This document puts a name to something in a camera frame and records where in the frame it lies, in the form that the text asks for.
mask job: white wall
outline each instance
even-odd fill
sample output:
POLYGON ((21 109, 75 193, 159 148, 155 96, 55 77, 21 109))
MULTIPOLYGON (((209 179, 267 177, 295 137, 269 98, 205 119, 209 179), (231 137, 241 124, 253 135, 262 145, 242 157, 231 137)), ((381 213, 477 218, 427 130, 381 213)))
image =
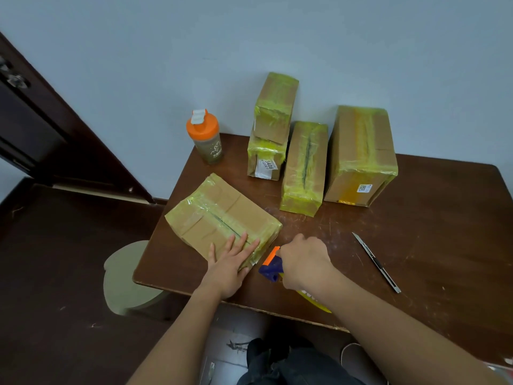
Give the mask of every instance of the white wall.
POLYGON ((21 170, 0 158, 0 203, 25 176, 21 170))
POLYGON ((190 111, 247 135, 267 71, 293 118, 386 108, 396 151, 492 163, 513 190, 513 0, 2 0, 0 31, 167 198, 190 111))

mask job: beige stool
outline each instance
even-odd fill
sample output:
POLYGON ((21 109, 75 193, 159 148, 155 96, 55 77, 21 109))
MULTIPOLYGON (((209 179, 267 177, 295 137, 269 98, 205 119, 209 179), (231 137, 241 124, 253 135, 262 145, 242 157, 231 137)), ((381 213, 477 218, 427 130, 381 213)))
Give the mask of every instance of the beige stool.
POLYGON ((105 261, 103 293, 109 309, 115 314, 141 314, 162 320, 163 305, 156 304, 167 296, 168 292, 138 285, 132 281, 133 271, 147 244, 147 240, 128 244, 105 261))

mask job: cardboard box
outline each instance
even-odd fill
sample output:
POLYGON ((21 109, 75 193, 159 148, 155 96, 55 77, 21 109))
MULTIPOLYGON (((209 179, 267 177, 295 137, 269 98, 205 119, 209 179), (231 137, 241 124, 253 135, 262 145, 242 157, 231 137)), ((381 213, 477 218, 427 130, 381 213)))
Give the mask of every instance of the cardboard box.
POLYGON ((281 145, 287 143, 298 86, 295 78, 269 73, 256 100, 253 125, 256 137, 281 145))
POLYGON ((287 143, 260 139, 251 132, 248 143, 248 175, 265 180, 279 180, 287 154, 287 143))
POLYGON ((296 122, 282 184, 281 210, 314 216, 322 204, 328 126, 296 122))
POLYGON ((368 207, 398 174, 384 109, 339 106, 329 150, 326 201, 368 207))
POLYGON ((237 240, 246 231, 246 245, 260 238, 240 269, 255 265, 282 229, 277 219, 216 174, 210 174, 193 194, 171 209, 166 220, 176 235, 205 259, 210 243, 215 244, 217 255, 233 233, 237 240))

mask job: left hand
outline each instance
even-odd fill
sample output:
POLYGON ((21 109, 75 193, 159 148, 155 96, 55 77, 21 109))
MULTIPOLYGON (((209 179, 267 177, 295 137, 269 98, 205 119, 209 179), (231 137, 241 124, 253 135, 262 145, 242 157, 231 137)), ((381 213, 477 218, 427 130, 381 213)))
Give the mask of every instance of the left hand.
POLYGON ((260 239, 256 239, 251 245, 242 249, 247 238, 248 234, 243 233, 234 245, 235 235, 231 235, 221 254, 217 256, 217 261, 215 260, 215 246, 213 243, 210 244, 208 270, 198 289, 205 288, 210 292, 215 292, 219 294, 221 300, 235 294, 249 272, 249 267, 238 272, 239 267, 260 243, 260 239))

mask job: hand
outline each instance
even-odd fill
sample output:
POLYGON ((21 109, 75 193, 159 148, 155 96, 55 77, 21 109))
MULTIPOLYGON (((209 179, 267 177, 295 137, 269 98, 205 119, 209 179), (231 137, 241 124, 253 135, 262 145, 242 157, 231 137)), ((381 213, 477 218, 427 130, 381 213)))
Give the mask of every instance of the hand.
POLYGON ((292 242, 279 248, 283 264, 283 286, 295 291, 322 279, 326 268, 333 268, 324 242, 315 237, 305 239, 297 234, 292 242))
POLYGON ((215 246, 213 243, 210 244, 208 270, 199 288, 206 288, 211 293, 218 294, 220 300, 225 300, 235 294, 249 272, 249 267, 238 272, 239 267, 260 243, 260 239, 255 239, 251 245, 242 250, 246 239, 248 239, 248 234, 243 233, 234 245, 235 235, 231 235, 221 254, 218 254, 217 261, 215 260, 215 246))

